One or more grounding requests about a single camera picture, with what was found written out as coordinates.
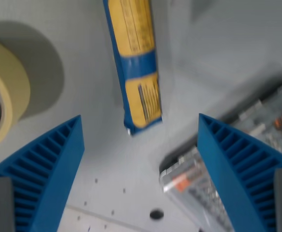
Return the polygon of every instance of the blue and yellow package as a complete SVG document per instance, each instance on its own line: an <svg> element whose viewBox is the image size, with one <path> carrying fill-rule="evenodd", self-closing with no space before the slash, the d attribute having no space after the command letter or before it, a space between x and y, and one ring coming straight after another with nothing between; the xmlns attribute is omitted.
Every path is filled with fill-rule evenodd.
<svg viewBox="0 0 282 232"><path fill-rule="evenodd" d="M123 98L133 135L162 121L149 0L104 0Z"/></svg>

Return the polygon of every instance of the masking tape roll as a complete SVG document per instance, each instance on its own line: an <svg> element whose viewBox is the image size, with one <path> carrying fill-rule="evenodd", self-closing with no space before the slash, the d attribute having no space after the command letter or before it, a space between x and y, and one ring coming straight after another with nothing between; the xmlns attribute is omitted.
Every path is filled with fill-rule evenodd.
<svg viewBox="0 0 282 232"><path fill-rule="evenodd" d="M0 44L0 142L12 125L24 114L30 100L30 84L27 73L8 49Z"/></svg>

